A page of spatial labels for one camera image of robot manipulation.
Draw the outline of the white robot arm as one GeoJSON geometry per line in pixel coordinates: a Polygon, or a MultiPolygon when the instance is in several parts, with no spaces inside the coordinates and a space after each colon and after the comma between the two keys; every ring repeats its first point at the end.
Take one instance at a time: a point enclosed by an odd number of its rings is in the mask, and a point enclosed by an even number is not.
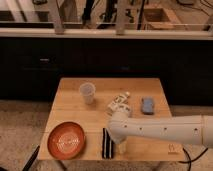
{"type": "Polygon", "coordinates": [[[209,115],[142,119],[118,110],[109,119],[107,130],[115,144],[136,136],[213,149],[213,116],[209,115]]]}

